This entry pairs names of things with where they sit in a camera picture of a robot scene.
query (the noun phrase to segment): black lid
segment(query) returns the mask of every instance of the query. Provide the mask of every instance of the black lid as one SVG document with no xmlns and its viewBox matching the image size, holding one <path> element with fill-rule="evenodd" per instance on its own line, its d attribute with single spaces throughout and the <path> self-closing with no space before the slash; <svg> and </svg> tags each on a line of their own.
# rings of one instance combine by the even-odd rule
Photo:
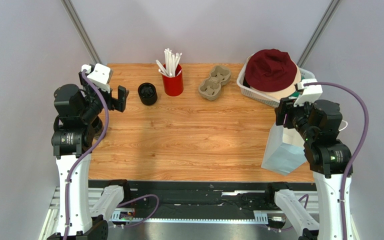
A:
<svg viewBox="0 0 384 240">
<path fill-rule="evenodd" d="M 138 87 L 137 91 L 139 93 L 140 100 L 144 105 L 150 106 L 157 102 L 157 89 L 152 83 L 142 83 Z"/>
</svg>

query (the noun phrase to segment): red bucket hat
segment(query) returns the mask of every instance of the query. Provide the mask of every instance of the red bucket hat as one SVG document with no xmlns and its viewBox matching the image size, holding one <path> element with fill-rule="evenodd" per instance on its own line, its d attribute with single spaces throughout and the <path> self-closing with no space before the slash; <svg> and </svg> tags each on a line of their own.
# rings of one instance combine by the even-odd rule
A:
<svg viewBox="0 0 384 240">
<path fill-rule="evenodd" d="M 256 90 L 278 92 L 293 84 L 298 71 L 287 52 L 265 49 L 256 52 L 249 59 L 245 68 L 245 79 Z"/>
</svg>

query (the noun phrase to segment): red container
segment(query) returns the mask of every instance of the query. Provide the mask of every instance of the red container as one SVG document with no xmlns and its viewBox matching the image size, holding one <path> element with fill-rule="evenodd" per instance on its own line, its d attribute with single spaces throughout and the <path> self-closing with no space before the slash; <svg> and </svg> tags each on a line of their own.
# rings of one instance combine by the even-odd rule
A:
<svg viewBox="0 0 384 240">
<path fill-rule="evenodd" d="M 174 77 L 166 77 L 162 75 L 162 81 L 164 83 L 164 91 L 168 96 L 179 96 L 183 93 L 183 71 L 182 67 L 177 65 Z"/>
</svg>

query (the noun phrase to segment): white backdrop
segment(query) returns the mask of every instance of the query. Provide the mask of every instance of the white backdrop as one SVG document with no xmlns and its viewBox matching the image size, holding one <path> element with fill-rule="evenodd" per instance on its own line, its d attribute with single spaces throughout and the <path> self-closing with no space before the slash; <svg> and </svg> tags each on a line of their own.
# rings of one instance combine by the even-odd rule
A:
<svg viewBox="0 0 384 240">
<path fill-rule="evenodd" d="M 60 1 L 0 0 L 0 240 L 39 237 L 59 185 L 53 92 L 90 62 Z"/>
<path fill-rule="evenodd" d="M 103 63 L 242 63 L 261 49 L 294 61 L 330 0 L 72 0 Z"/>
<path fill-rule="evenodd" d="M 369 131 L 353 164 L 351 213 L 361 240 L 384 239 L 384 1 L 342 1 L 304 68 L 318 81 L 356 91 L 368 106 Z M 356 100 L 333 87 L 323 99 L 340 103 L 349 126 L 340 139 L 354 151 L 364 117 Z"/>
</svg>

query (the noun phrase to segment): paper bag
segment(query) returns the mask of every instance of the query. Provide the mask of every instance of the paper bag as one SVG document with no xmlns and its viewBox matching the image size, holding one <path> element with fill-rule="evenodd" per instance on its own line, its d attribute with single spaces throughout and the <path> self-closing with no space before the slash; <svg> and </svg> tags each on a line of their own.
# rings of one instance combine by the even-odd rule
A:
<svg viewBox="0 0 384 240">
<path fill-rule="evenodd" d="M 304 143 L 294 128 L 287 129 L 273 124 L 261 167 L 284 176 L 288 175 L 306 162 Z"/>
</svg>

